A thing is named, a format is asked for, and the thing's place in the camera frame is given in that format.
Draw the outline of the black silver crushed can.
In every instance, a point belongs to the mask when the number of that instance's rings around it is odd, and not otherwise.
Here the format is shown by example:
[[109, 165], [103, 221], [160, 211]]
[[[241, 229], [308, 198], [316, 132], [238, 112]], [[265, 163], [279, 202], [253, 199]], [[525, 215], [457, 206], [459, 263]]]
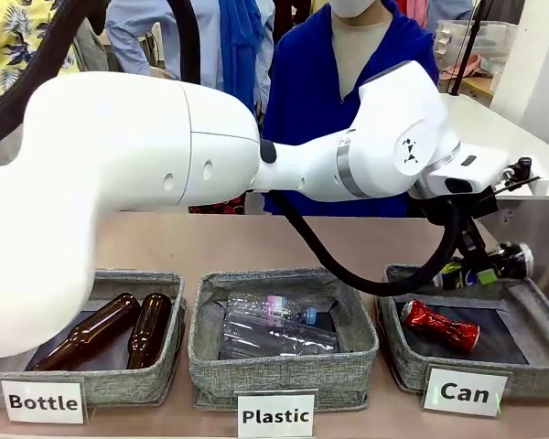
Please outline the black silver crushed can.
[[533, 275], [534, 257], [523, 242], [501, 242], [489, 253], [497, 275], [504, 279], [526, 279]]

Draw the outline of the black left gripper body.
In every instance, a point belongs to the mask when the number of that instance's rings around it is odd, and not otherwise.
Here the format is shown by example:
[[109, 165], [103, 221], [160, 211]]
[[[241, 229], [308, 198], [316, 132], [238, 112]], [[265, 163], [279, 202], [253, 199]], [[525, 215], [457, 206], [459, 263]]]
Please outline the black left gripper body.
[[498, 210], [492, 187], [477, 194], [421, 199], [420, 209], [431, 224], [444, 228], [436, 250], [441, 259], [449, 261], [456, 251], [464, 257], [473, 251], [485, 253], [485, 243], [475, 220]]

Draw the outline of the clear plastic storage box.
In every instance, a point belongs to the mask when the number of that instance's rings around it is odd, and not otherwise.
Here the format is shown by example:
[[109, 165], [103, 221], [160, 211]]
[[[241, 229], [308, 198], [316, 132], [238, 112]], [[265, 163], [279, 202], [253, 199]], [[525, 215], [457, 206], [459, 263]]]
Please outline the clear plastic storage box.
[[[472, 26], [473, 23], [467, 20], [438, 21], [434, 53], [440, 70], [446, 70], [462, 60]], [[517, 29], [518, 26], [511, 23], [481, 21], [470, 54], [479, 54], [485, 59], [508, 58]]]

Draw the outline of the blue crushed can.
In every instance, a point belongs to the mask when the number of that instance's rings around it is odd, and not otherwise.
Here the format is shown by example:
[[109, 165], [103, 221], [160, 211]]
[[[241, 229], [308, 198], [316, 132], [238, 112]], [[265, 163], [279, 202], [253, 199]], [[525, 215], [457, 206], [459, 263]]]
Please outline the blue crushed can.
[[468, 264], [459, 257], [453, 257], [434, 279], [437, 287], [444, 290], [457, 290], [474, 285], [478, 277], [470, 269]]

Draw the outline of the white face mask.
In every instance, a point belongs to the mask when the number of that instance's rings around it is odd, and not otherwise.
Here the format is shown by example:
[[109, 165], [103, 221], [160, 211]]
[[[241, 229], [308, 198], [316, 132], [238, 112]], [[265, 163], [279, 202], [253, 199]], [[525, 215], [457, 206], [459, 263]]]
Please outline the white face mask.
[[355, 18], [369, 9], [377, 0], [328, 0], [333, 13], [340, 18]]

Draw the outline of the wooden desk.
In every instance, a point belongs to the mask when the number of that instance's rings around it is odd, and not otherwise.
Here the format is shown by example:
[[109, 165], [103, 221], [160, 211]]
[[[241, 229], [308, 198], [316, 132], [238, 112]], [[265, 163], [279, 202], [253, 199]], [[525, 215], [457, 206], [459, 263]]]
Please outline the wooden desk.
[[[454, 83], [455, 79], [440, 79], [438, 83], [439, 90], [448, 92], [453, 88]], [[490, 77], [466, 77], [462, 79], [458, 93], [491, 100], [494, 96], [494, 92], [490, 89], [491, 83], [492, 78]]]

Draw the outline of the small pink-label plastic bottle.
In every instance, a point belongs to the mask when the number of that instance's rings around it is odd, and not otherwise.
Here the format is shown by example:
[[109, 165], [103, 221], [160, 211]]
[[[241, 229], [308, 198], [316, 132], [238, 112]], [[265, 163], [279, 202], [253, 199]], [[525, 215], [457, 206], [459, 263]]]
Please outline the small pink-label plastic bottle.
[[316, 324], [315, 307], [301, 305], [286, 296], [232, 293], [227, 300], [224, 327], [284, 327]]

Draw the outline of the red crushed can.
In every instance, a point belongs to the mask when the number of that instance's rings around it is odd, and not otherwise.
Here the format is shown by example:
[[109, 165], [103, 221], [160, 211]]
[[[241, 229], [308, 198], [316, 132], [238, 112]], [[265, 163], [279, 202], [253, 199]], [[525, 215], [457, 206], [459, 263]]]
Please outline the red crushed can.
[[451, 320], [416, 299], [404, 305], [400, 320], [406, 327], [425, 333], [458, 352], [471, 352], [479, 341], [479, 325]]

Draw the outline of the mannequin in light-blue shirt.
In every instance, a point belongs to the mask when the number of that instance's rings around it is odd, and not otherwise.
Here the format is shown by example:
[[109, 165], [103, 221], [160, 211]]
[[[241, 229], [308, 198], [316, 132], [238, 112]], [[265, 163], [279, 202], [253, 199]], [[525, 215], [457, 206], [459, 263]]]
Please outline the mannequin in light-blue shirt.
[[[254, 111], [266, 113], [269, 102], [274, 55], [274, 0], [255, 0], [263, 25], [263, 36], [255, 60]], [[199, 30], [200, 84], [223, 90], [221, 58], [221, 13], [219, 0], [190, 0]], [[113, 54], [127, 73], [150, 76], [151, 66], [139, 38], [160, 25], [164, 58], [170, 76], [180, 80], [180, 55], [185, 39], [167, 0], [111, 0], [106, 12], [105, 31]]]

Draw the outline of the blue hanging scarf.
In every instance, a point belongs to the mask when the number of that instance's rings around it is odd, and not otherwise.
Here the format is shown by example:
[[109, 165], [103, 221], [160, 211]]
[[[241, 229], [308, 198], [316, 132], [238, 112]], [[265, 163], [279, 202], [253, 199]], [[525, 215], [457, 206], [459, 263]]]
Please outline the blue hanging scarf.
[[255, 0], [219, 0], [223, 90], [254, 110], [255, 60], [263, 25]]

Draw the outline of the yellow floral shirt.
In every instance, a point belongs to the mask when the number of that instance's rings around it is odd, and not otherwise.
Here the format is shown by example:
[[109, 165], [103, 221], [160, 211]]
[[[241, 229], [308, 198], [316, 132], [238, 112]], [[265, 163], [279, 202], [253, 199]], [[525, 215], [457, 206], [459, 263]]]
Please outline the yellow floral shirt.
[[64, 0], [0, 0], [0, 97], [16, 82]]

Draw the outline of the grey hanging jacket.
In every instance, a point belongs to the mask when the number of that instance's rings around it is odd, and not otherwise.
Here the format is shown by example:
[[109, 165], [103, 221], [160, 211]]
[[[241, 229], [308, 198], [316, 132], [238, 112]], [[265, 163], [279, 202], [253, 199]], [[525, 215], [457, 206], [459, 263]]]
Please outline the grey hanging jacket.
[[109, 70], [106, 51], [87, 18], [80, 24], [72, 48], [80, 71]]

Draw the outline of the brown glass bottle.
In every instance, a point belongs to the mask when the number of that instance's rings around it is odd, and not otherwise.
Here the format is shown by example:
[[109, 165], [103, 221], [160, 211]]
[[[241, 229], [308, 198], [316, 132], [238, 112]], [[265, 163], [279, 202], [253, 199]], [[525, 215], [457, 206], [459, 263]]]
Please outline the brown glass bottle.
[[140, 305], [131, 294], [118, 295], [75, 326], [30, 371], [72, 370], [92, 360], [133, 327], [139, 315]]
[[156, 362], [163, 347], [171, 308], [171, 301], [164, 294], [149, 294], [144, 299], [128, 341], [127, 369], [145, 369]]

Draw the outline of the large clear plastic bottle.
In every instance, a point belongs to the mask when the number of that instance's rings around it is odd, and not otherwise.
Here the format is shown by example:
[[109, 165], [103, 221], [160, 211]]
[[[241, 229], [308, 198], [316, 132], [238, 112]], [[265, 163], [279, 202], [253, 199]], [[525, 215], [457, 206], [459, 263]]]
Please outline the large clear plastic bottle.
[[222, 330], [221, 357], [252, 359], [339, 353], [334, 333], [293, 321], [241, 313], [226, 316]]

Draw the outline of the white Can label sign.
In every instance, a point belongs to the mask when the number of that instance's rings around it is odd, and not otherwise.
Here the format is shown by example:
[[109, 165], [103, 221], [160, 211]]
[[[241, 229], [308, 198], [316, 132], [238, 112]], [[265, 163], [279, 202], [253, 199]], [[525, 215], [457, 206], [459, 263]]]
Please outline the white Can label sign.
[[432, 367], [425, 382], [423, 409], [497, 418], [510, 382], [508, 375]]

